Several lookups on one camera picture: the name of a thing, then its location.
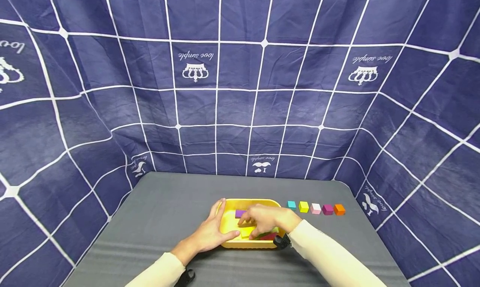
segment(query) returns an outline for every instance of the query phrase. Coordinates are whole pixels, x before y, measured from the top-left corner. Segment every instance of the purple block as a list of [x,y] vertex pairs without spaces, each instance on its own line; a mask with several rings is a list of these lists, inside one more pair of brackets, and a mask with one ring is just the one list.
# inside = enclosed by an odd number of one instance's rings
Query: purple block
[[247,212],[246,210],[235,210],[235,218],[241,218],[241,216]]
[[333,207],[332,205],[323,205],[322,211],[324,215],[332,215]]

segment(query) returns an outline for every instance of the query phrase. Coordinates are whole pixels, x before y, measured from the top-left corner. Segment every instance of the left hand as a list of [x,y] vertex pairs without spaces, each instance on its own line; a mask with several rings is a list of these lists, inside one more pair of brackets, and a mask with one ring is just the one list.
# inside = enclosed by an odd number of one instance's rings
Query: left hand
[[200,224],[197,230],[172,249],[171,253],[177,256],[183,265],[187,265],[197,253],[215,249],[220,244],[240,235],[240,231],[230,231],[226,234],[220,232],[220,222],[224,211],[225,198],[213,204],[207,219]]
[[225,211],[225,199],[218,200],[210,209],[208,218],[203,221],[188,239],[196,244],[198,252],[206,252],[215,249],[220,244],[234,239],[240,235],[240,231],[230,231],[226,234],[220,232],[220,222]]

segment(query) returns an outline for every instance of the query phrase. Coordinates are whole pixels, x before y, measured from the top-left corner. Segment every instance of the yellow tray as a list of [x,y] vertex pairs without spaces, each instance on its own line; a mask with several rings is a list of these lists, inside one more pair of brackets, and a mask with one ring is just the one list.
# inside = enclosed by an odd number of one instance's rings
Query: yellow tray
[[[235,218],[235,210],[247,210],[251,205],[262,204],[271,207],[281,207],[278,202],[268,199],[227,199],[225,203],[225,212],[220,224],[220,232],[227,233],[233,230],[240,230],[242,227],[250,227],[250,224],[238,226],[238,218]],[[279,235],[284,236],[285,231],[279,229]],[[275,249],[277,246],[272,240],[249,240],[242,239],[241,235],[233,240],[222,243],[227,249]]]

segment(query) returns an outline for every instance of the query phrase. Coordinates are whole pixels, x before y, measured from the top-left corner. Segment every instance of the pink block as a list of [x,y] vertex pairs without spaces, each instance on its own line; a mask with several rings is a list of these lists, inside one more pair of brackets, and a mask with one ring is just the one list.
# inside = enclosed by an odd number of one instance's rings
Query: pink block
[[332,215],[333,207],[332,205],[323,205],[322,211],[323,211],[323,214],[325,215]]
[[320,212],[322,212],[322,207],[320,206],[320,204],[312,202],[312,204],[310,205],[310,211],[312,211],[312,214],[320,214]]

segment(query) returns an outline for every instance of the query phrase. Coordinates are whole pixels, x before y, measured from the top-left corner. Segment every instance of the orange block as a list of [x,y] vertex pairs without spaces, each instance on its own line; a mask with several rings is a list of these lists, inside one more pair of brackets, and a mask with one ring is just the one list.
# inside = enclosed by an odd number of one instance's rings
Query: orange block
[[345,214],[345,208],[343,207],[342,204],[336,204],[333,207],[333,211],[335,211],[336,215],[344,215]]

